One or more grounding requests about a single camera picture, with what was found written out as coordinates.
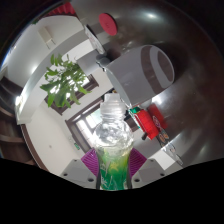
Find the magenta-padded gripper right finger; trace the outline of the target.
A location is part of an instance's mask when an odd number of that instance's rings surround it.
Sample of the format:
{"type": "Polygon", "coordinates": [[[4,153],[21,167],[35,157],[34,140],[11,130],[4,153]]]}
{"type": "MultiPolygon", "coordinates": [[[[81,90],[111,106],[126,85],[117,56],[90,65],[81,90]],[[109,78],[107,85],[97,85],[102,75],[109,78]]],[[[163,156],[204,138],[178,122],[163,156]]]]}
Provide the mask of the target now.
{"type": "Polygon", "coordinates": [[[152,158],[147,159],[136,149],[129,156],[129,176],[131,186],[140,188],[166,176],[160,164],[152,158]]]}

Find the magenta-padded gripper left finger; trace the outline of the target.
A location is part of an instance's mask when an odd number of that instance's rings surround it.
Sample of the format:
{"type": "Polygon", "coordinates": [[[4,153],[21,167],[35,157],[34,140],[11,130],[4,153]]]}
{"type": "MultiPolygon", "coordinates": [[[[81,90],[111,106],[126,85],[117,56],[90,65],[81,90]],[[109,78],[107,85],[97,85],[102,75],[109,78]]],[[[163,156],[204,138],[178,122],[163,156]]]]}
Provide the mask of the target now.
{"type": "Polygon", "coordinates": [[[81,159],[73,159],[61,177],[84,188],[99,188],[99,163],[96,151],[89,150],[81,159]]]}

